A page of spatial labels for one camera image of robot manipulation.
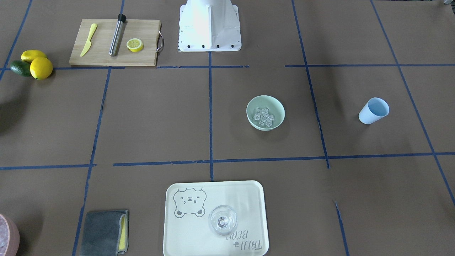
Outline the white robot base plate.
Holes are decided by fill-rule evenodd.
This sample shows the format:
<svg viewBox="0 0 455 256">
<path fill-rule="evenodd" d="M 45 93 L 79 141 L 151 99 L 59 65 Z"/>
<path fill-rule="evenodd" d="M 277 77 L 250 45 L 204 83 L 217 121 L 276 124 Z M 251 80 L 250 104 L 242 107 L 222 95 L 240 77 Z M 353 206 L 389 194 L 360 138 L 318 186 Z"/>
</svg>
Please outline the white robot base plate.
<svg viewBox="0 0 455 256">
<path fill-rule="evenodd" d="M 178 51 L 242 49 L 239 9 L 230 0 L 188 0 L 179 11 Z"/>
</svg>

